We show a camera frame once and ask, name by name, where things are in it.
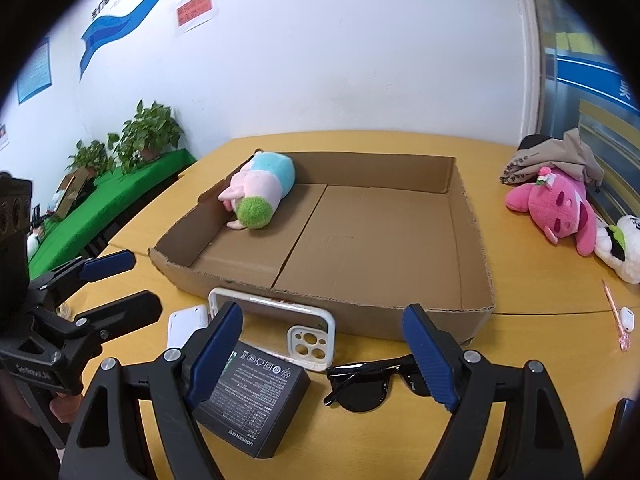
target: cardboard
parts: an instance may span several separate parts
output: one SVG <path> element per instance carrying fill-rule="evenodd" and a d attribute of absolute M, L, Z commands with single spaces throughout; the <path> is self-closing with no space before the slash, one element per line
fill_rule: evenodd
<path fill-rule="evenodd" d="M 69 173 L 65 175 L 58 186 L 56 192 L 65 190 L 58 207 L 53 212 L 53 218 L 58 221 L 61 221 L 66 218 L 66 216 L 71 212 L 71 208 L 73 207 L 80 193 L 82 192 L 82 188 L 89 180 L 89 171 L 87 168 L 78 168 L 73 173 Z"/>
<path fill-rule="evenodd" d="M 477 333 L 494 290 L 454 158 L 287 155 L 296 185 L 267 227 L 226 227 L 229 175 L 150 249 L 156 267 L 203 298 L 225 286 L 325 308 L 340 332 L 402 340 L 402 310 L 420 303 L 457 341 Z"/>

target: pink pen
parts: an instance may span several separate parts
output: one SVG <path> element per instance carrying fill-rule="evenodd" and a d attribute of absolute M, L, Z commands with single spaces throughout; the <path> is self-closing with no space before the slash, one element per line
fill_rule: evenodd
<path fill-rule="evenodd" d="M 620 343 L 620 349 L 623 352 L 626 352 L 627 350 L 629 350 L 629 347 L 631 346 L 631 339 L 629 339 L 629 334 L 626 333 L 624 327 L 622 326 L 622 322 L 620 321 L 620 314 L 618 313 L 618 309 L 616 308 L 616 303 L 613 301 L 613 296 L 611 295 L 611 291 L 609 290 L 609 287 L 604 282 L 604 280 L 602 280 L 602 288 L 604 289 L 604 293 L 607 296 L 607 300 L 609 300 L 609 306 L 613 311 L 613 317 L 616 319 L 616 325 L 618 326 L 618 334 L 620 335 L 620 338 L 618 339 L 618 342 Z"/>

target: human hand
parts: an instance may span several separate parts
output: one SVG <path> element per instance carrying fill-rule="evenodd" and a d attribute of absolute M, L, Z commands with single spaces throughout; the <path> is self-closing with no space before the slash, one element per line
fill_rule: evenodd
<path fill-rule="evenodd" d="M 49 409 L 57 420 L 63 424 L 71 424 L 80 408 L 82 402 L 82 394 L 76 396 L 67 396 L 65 394 L 57 394 L 57 396 L 49 403 Z"/>

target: potted plant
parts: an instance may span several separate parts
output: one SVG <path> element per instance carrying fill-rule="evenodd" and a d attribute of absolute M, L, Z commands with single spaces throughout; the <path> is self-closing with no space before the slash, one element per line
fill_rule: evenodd
<path fill-rule="evenodd" d="M 78 140 L 76 149 L 78 151 L 75 155 L 69 155 L 71 164 L 66 167 L 68 170 L 75 171 L 78 168 L 87 168 L 89 178 L 93 178 L 101 176 L 107 171 L 113 171 L 116 166 L 114 158 L 107 155 L 104 142 L 92 140 L 88 146 L 85 146 L 82 144 L 82 140 Z"/>
<path fill-rule="evenodd" d="M 122 173 L 129 173 L 156 160 L 165 146 L 178 147 L 182 129 L 171 116 L 171 107 L 154 101 L 145 108 L 142 99 L 132 121 L 125 121 L 122 135 L 109 134 L 108 147 L 122 163 Z"/>

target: blue wave graphic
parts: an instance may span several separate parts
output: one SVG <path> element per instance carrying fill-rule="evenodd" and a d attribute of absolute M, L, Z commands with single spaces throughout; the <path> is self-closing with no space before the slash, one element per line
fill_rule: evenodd
<path fill-rule="evenodd" d="M 82 35 L 85 50 L 80 60 L 80 79 L 100 47 L 111 41 L 120 40 L 136 30 L 159 1 L 142 0 L 139 6 L 126 16 L 101 16 L 89 25 Z"/>

